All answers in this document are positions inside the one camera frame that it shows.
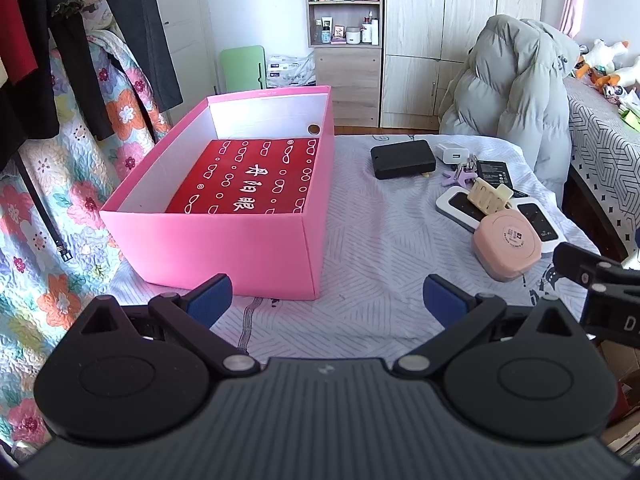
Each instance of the plastic bag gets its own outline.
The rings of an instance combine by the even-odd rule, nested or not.
[[[309,86],[316,83],[314,54],[306,57],[270,56],[267,63],[267,87]]]

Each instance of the black box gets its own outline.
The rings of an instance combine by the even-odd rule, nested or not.
[[[426,140],[375,146],[371,149],[371,161],[373,173],[380,180],[436,170],[436,158]]]

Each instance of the pink round case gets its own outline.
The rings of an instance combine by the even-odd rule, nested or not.
[[[524,215],[504,209],[485,216],[472,238],[474,254],[486,273],[510,282],[542,257],[542,242]]]

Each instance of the floral quilt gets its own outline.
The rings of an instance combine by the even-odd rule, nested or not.
[[[50,53],[60,134],[30,140],[20,155],[73,258],[63,262],[23,180],[0,173],[0,438],[47,438],[33,400],[36,374],[78,313],[114,276],[122,254],[98,214],[116,186],[168,131],[146,77],[115,34],[91,30],[96,77],[115,135],[96,141],[76,103],[60,54]],[[109,59],[120,62],[123,72]]]

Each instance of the wardrobe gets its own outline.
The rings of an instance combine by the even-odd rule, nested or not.
[[[540,19],[542,0],[385,0],[380,126],[438,129],[438,108],[486,20]]]

